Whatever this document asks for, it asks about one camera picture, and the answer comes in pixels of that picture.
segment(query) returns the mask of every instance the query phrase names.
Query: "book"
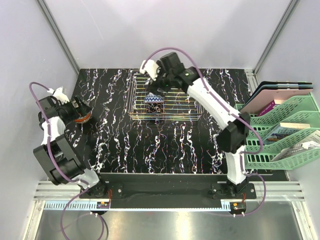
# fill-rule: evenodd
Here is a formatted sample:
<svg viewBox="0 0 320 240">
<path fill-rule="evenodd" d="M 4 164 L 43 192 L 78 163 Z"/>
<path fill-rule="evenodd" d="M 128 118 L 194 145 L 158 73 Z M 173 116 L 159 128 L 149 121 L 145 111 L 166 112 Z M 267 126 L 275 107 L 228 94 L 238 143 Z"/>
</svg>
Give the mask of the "book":
<svg viewBox="0 0 320 240">
<path fill-rule="evenodd" d="M 273 100 L 257 115 L 257 117 L 261 117 L 262 115 L 265 115 L 266 113 L 270 112 L 272 109 L 276 108 L 277 106 L 284 103 L 285 101 L 286 100 L 278 100 L 278 99 Z"/>
<path fill-rule="evenodd" d="M 297 144 L 283 149 L 278 155 L 276 155 L 270 162 L 276 162 L 281 159 L 292 157 L 296 154 L 301 154 L 307 150 L 320 148 L 320 131 L 316 130 L 309 136 L 302 139 Z"/>
<path fill-rule="evenodd" d="M 272 128 L 271 131 L 262 139 L 262 141 L 264 145 L 273 144 L 274 142 L 284 139 L 291 134 L 307 128 L 310 128 L 310 124 L 281 122 Z"/>
</svg>

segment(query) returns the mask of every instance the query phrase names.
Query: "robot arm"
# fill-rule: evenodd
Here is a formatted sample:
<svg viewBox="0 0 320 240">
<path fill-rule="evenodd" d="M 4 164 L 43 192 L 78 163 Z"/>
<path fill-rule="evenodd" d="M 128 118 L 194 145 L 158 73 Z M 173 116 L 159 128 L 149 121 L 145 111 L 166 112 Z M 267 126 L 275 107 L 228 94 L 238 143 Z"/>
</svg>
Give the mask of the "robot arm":
<svg viewBox="0 0 320 240">
<path fill-rule="evenodd" d="M 234 192 L 240 192 L 247 185 L 247 178 L 241 170 L 240 153 L 245 150 L 249 129 L 233 115 L 239 116 L 247 123 L 250 123 L 250 115 L 241 114 L 231 107 L 205 81 L 209 88 L 207 91 L 196 69 L 194 67 L 185 68 L 175 52 L 163 56 L 157 62 L 148 60 L 146 64 L 144 63 L 145 61 L 141 65 L 140 72 L 142 74 L 147 72 L 150 75 L 148 91 L 155 95 L 161 95 L 158 89 L 165 92 L 168 92 L 172 87 L 181 89 L 197 100 L 215 118 L 222 129 L 216 140 L 225 152 L 228 168 L 227 178 Z"/>
<path fill-rule="evenodd" d="M 87 182 L 89 184 L 89 195 L 98 198 L 104 197 L 107 193 L 105 182 L 95 171 L 86 167 L 82 158 L 64 135 L 66 124 L 72 121 L 79 124 L 87 122 L 90 119 L 92 109 L 77 96 L 69 100 L 63 93 L 62 87 L 56 91 L 50 89 L 48 92 L 52 95 L 41 99 L 39 102 L 50 122 L 51 134 L 49 136 L 48 124 L 45 122 L 42 113 L 39 112 L 39 125 L 43 129 L 44 136 L 41 146 L 33 150 L 34 156 L 52 183 L 55 185 L 68 183 L 59 174 L 49 156 L 47 141 L 50 137 L 50 149 L 60 170 L 71 180 Z M 87 187 L 81 181 L 78 182 L 78 185 L 82 188 Z"/>
</svg>

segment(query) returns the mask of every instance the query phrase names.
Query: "wire basket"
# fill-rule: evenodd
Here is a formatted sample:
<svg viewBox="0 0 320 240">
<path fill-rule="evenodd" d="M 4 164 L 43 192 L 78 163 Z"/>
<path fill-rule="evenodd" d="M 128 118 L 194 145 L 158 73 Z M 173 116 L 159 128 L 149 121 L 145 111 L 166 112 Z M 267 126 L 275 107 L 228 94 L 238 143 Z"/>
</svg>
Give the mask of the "wire basket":
<svg viewBox="0 0 320 240">
<path fill-rule="evenodd" d="M 164 92 L 164 103 L 144 103 L 148 77 L 136 70 L 129 80 L 126 111 L 133 120 L 197 121 L 204 108 L 177 88 Z"/>
</svg>

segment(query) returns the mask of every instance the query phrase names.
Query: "gray wall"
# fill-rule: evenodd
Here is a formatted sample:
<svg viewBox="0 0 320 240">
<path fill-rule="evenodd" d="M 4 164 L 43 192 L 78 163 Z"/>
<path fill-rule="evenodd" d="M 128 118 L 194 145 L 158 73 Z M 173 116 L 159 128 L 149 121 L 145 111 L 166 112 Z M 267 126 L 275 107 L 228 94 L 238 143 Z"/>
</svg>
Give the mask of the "gray wall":
<svg viewBox="0 0 320 240">
<path fill-rule="evenodd" d="M 76 76 L 35 0 L 0 1 L 0 239 L 21 239 L 38 181 L 45 177 L 33 149 L 43 132 L 28 84 L 62 84 Z M 35 87 L 39 97 L 46 92 Z"/>
<path fill-rule="evenodd" d="M 255 66 L 289 1 L 46 0 L 81 68 L 138 68 L 177 47 L 200 67 L 243 69 Z"/>
<path fill-rule="evenodd" d="M 310 81 L 320 105 L 320 1 L 302 0 L 258 73 L 261 81 Z M 320 159 L 290 172 L 300 181 L 308 209 L 320 236 Z"/>
</svg>

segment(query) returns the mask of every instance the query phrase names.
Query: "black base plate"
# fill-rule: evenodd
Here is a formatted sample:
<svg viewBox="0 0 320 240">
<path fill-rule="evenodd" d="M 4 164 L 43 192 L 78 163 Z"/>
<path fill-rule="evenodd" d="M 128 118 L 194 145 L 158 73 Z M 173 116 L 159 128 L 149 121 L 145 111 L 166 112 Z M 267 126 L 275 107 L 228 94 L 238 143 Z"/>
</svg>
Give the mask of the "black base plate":
<svg viewBox="0 0 320 240">
<path fill-rule="evenodd" d="M 208 194 L 209 182 L 124 182 L 122 199 L 113 209 L 220 208 L 221 201 Z"/>
<path fill-rule="evenodd" d="M 220 199 L 244 199 L 244 194 L 246 199 L 256 199 L 257 194 L 255 190 L 255 185 L 253 183 L 248 183 L 242 191 L 237 193 L 235 196 L 232 196 L 227 191 L 226 182 L 215 182 L 211 183 L 211 190 L 209 191 L 212 194 L 212 198 L 215 200 Z"/>
</svg>

